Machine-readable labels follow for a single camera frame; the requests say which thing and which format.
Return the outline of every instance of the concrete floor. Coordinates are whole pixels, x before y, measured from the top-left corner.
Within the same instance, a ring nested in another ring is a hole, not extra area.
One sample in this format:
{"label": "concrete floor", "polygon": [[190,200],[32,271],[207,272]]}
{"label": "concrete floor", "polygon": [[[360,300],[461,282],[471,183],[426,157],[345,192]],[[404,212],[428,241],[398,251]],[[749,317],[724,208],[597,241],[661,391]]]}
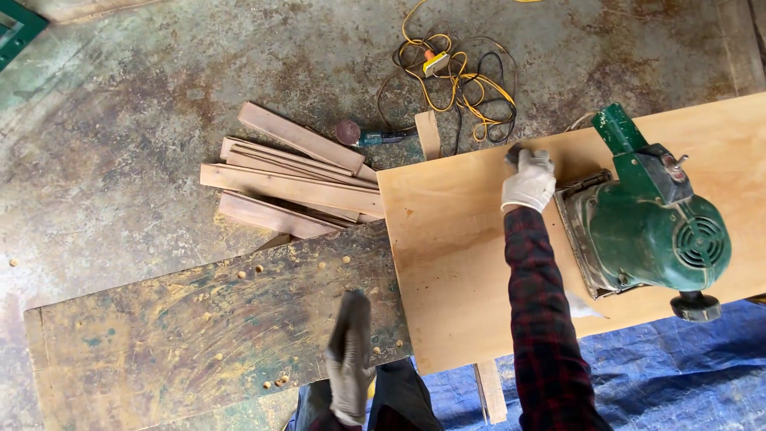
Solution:
{"label": "concrete floor", "polygon": [[[67,6],[88,2],[45,3],[74,16]],[[1,428],[42,427],[22,311],[241,255],[274,236],[216,216],[217,191],[198,184],[198,164],[216,159],[223,136],[247,134],[236,120],[245,100],[328,136],[344,117],[381,124],[375,92],[395,70],[391,51],[413,5],[151,2],[54,25],[2,72]],[[457,39],[503,43],[519,64],[514,137],[523,138],[558,133],[611,101],[638,116],[749,92],[720,13],[714,0],[431,0],[410,29],[445,21]],[[468,46],[472,67],[492,48]],[[389,88],[384,110],[408,125],[424,110],[417,87]],[[450,150],[454,114],[437,121]],[[486,145],[469,135],[464,127],[462,150]],[[368,161],[385,169],[418,154],[409,140],[374,148]]]}

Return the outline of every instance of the yellow extension cord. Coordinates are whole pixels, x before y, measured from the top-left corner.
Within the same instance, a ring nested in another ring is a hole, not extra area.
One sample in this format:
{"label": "yellow extension cord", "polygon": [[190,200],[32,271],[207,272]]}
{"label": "yellow extension cord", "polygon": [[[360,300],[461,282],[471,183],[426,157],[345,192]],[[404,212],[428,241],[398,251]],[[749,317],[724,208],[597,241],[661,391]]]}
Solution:
{"label": "yellow extension cord", "polygon": [[[410,37],[407,36],[407,31],[405,30],[405,26],[407,25],[407,21],[415,13],[417,8],[420,5],[422,5],[423,3],[427,2],[427,1],[428,0],[420,0],[412,8],[412,10],[410,10],[410,12],[407,13],[407,16],[405,16],[404,20],[401,22],[401,33],[403,34],[404,38],[407,39],[407,42],[405,42],[399,48],[399,58],[400,58],[400,61],[401,61],[401,55],[404,52],[404,49],[409,48],[409,47],[417,47],[417,48],[420,48],[421,50],[425,51],[426,49],[428,49],[427,42],[431,41],[431,40],[433,40],[435,38],[443,38],[443,39],[445,39],[447,41],[447,48],[444,49],[444,51],[447,52],[448,54],[450,54],[450,49],[452,48],[452,39],[447,34],[437,33],[435,35],[427,36],[425,40],[423,40],[423,39],[410,39]],[[533,3],[533,2],[541,2],[543,0],[515,0],[515,1],[516,2],[521,2],[521,3]],[[502,52],[504,54],[507,54],[508,56],[510,56],[508,51],[501,44],[497,43],[496,41],[494,41],[494,40],[492,40],[490,38],[484,38],[484,39],[490,40],[495,45],[497,45],[497,47],[500,50],[502,50]],[[460,63],[455,58],[455,57],[460,56],[460,55],[463,56],[462,63]],[[451,70],[451,67],[450,67],[452,61],[458,61],[458,63],[460,64],[460,69],[458,70],[458,72],[456,74],[452,73],[452,70]],[[500,93],[500,95],[503,98],[505,98],[508,102],[510,102],[514,107],[516,106],[516,102],[513,100],[513,97],[511,97],[511,95],[508,94],[508,92],[504,88],[500,87],[495,81],[489,79],[487,76],[485,76],[483,74],[476,74],[476,73],[468,73],[468,72],[466,72],[466,66],[467,65],[468,65],[468,55],[465,52],[463,52],[463,51],[458,51],[456,53],[450,54],[450,63],[447,64],[447,68],[448,68],[448,71],[449,71],[448,74],[447,75],[436,75],[436,74],[434,75],[435,77],[438,77],[438,78],[449,79],[452,82],[452,94],[451,94],[451,97],[450,97],[450,102],[445,107],[438,107],[438,106],[434,105],[434,102],[431,101],[431,98],[430,98],[430,96],[428,94],[428,89],[426,88],[426,85],[425,85],[425,82],[424,82],[423,78],[421,78],[418,74],[416,74],[415,72],[409,70],[406,67],[403,67],[402,69],[405,72],[407,72],[408,74],[410,74],[412,77],[415,77],[420,82],[421,88],[423,90],[423,95],[425,96],[426,102],[428,102],[428,104],[430,105],[431,109],[433,109],[433,110],[435,110],[437,112],[446,112],[446,111],[452,109],[453,105],[455,104],[455,99],[457,97],[457,89],[460,86],[460,79],[471,79],[471,78],[474,78],[472,82],[476,82],[476,84],[479,85],[480,90],[481,90],[481,97],[479,98],[479,100],[477,100],[476,102],[474,102],[472,104],[472,103],[470,103],[468,101],[466,96],[463,94],[462,105],[465,106],[468,110],[470,110],[473,115],[475,115],[477,118],[479,118],[480,123],[477,124],[473,128],[473,138],[476,140],[476,142],[481,142],[481,141],[483,141],[483,140],[485,140],[487,138],[488,127],[492,126],[493,124],[505,123],[505,122],[511,120],[512,115],[513,115],[513,114],[511,114],[511,116],[509,116],[505,120],[494,120],[492,118],[485,117],[476,108],[479,104],[482,103],[482,101],[484,100],[484,97],[486,95],[486,89],[484,87],[484,84],[486,84],[487,86],[489,86],[491,88],[494,88],[498,93]],[[383,85],[381,86],[381,90],[383,90],[383,87],[385,86],[386,82],[388,82],[388,79],[386,79],[384,81]],[[476,135],[476,131],[480,127],[484,127],[484,134],[481,137],[478,137]]]}

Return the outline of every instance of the green power sander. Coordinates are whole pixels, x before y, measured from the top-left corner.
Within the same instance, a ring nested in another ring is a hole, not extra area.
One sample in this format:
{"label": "green power sander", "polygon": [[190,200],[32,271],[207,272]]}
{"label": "green power sander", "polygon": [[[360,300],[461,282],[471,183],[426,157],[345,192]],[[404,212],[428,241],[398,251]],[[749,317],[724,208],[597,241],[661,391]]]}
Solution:
{"label": "green power sander", "polygon": [[593,299],[643,285],[676,289],[676,316],[707,322],[721,315],[709,288],[728,266],[732,244],[719,211],[692,191],[681,163],[651,145],[619,104],[592,123],[614,155],[608,169],[554,194],[569,242]]}

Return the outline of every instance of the white work glove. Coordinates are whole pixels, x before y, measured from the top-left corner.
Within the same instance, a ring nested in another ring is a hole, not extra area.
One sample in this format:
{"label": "white work glove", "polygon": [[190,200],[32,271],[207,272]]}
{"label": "white work glove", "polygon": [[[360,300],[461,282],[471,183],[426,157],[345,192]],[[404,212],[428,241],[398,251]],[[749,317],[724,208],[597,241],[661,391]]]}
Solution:
{"label": "white work glove", "polygon": [[359,291],[347,291],[325,350],[330,410],[346,426],[365,423],[367,388],[375,378],[370,345],[370,301]]}
{"label": "white work glove", "polygon": [[519,171],[511,175],[502,184],[502,204],[521,205],[542,210],[548,205],[556,188],[556,178],[553,176],[553,162],[546,150],[534,153],[527,149],[519,153]]}

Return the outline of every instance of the jeans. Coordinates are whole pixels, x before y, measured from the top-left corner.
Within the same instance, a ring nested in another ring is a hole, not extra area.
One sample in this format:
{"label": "jeans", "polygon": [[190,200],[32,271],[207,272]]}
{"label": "jeans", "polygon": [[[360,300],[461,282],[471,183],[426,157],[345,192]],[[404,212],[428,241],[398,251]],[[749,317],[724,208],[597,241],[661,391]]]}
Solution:
{"label": "jeans", "polygon": [[[305,431],[332,401],[329,380],[320,380],[301,387],[298,408],[288,429]],[[439,420],[431,408],[430,393],[423,379],[417,375],[410,358],[378,366],[375,396],[372,398],[367,429],[375,429],[378,411],[383,405],[396,410],[421,431],[442,431]]]}

